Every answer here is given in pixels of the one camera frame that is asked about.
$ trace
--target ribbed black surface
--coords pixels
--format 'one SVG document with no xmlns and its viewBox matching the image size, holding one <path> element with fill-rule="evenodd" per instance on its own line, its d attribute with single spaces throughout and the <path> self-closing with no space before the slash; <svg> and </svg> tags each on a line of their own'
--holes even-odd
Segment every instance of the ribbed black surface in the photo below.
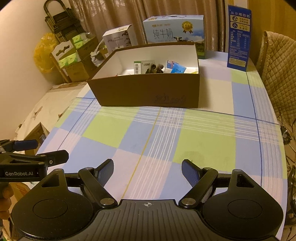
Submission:
<svg viewBox="0 0 296 241">
<path fill-rule="evenodd" d="M 228 239 L 210 231 L 194 210 L 178 208 L 173 200 L 122 200 L 119 207 L 100 211 L 85 230 L 64 239 L 64 241 L 119 240 L 226 241 Z"/>
</svg>

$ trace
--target table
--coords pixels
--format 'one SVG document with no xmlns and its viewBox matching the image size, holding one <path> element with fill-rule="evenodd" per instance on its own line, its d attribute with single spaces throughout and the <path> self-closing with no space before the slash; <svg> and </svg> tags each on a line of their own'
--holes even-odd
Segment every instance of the table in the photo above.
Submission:
<svg viewBox="0 0 296 241">
<path fill-rule="evenodd" d="M 117 201 L 178 202 L 191 188 L 181 173 L 183 159 L 223 173 L 242 169 L 285 213 L 284 145 L 261 78 L 251 60 L 245 73 L 227 68 L 227 53 L 207 55 L 199 60 L 198 109 L 102 107 L 86 85 L 39 153 L 67 150 L 69 161 L 54 167 L 65 172 L 97 167 L 112 158 L 114 173 L 105 188 Z"/>
</svg>

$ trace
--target blue milk box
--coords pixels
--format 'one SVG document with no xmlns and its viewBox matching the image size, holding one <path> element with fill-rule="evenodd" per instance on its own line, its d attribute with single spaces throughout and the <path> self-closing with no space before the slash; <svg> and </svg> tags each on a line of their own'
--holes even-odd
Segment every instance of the blue milk box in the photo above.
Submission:
<svg viewBox="0 0 296 241">
<path fill-rule="evenodd" d="M 195 42 L 200 58 L 205 57 L 203 15 L 169 15 L 143 21 L 148 44 L 160 42 Z"/>
</svg>

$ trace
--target metal screw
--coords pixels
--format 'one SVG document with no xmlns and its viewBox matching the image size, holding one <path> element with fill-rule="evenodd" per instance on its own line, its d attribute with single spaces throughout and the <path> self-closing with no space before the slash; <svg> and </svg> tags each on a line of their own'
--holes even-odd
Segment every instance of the metal screw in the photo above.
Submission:
<svg viewBox="0 0 296 241">
<path fill-rule="evenodd" d="M 113 198 L 103 198 L 101 199 L 100 203 L 102 203 L 103 205 L 111 205 L 115 203 L 115 201 Z"/>
<path fill-rule="evenodd" d="M 193 205 L 195 203 L 195 200 L 193 198 L 183 198 L 181 203 L 184 205 Z"/>
</svg>

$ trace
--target yellow plastic bag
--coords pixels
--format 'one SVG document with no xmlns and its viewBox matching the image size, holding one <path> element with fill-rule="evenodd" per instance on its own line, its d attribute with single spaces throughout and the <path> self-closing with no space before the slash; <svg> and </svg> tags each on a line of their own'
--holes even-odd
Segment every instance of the yellow plastic bag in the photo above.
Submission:
<svg viewBox="0 0 296 241">
<path fill-rule="evenodd" d="M 36 45 L 34 50 L 34 62 L 41 73 L 49 73 L 54 68 L 49 54 L 58 45 L 55 35 L 52 33 L 45 34 L 41 41 Z"/>
</svg>

